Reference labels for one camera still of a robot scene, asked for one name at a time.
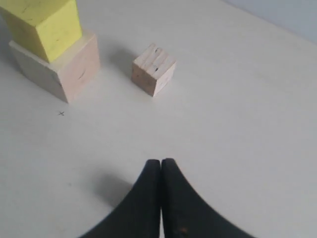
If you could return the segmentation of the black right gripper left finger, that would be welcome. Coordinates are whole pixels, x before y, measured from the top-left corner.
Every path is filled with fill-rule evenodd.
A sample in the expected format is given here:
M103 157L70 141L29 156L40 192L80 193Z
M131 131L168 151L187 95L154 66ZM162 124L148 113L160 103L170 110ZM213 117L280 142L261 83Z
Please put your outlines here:
M160 161L147 160L132 189L84 238L158 238Z

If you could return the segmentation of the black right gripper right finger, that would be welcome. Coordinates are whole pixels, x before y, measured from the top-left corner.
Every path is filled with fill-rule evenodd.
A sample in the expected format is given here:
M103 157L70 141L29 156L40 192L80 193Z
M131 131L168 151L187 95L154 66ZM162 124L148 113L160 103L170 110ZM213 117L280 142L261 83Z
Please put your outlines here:
M172 158L161 162L161 210L166 238L252 237L212 209Z

